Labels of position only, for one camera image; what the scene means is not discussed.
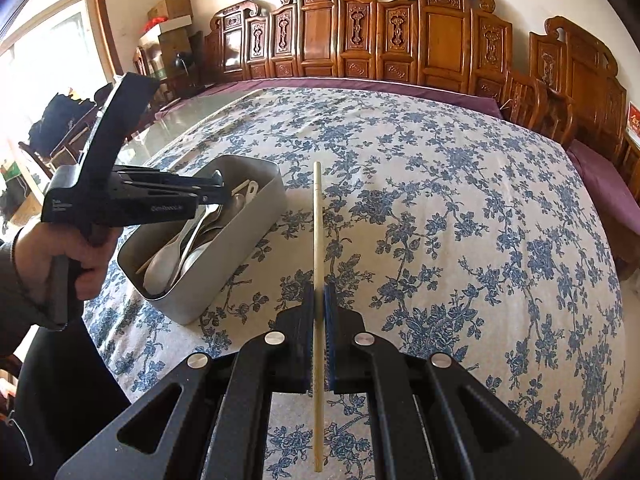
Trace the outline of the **dark sleeved left forearm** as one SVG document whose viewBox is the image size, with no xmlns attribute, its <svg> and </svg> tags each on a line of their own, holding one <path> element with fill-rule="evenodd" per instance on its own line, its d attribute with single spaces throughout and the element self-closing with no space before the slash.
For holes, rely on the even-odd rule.
<svg viewBox="0 0 640 480">
<path fill-rule="evenodd" d="M 29 329 L 38 325 L 48 330 L 59 330 L 62 325 L 47 317 L 44 307 L 33 302 L 18 277 L 13 261 L 13 245 L 1 242 L 0 286 L 0 353 L 10 356 L 20 345 Z"/>
</svg>

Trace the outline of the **person's left hand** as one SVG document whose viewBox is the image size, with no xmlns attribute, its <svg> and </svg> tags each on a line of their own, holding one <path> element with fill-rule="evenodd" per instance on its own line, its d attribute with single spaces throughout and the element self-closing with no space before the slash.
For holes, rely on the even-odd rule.
<svg viewBox="0 0 640 480">
<path fill-rule="evenodd" d="M 13 246 L 17 275 L 36 304 L 44 304 L 52 260 L 66 256 L 80 263 L 82 272 L 75 282 L 79 300 L 99 295 L 107 267 L 122 235 L 122 228 L 107 230 L 105 242 L 92 246 L 73 226 L 37 222 L 21 232 Z"/>
</svg>

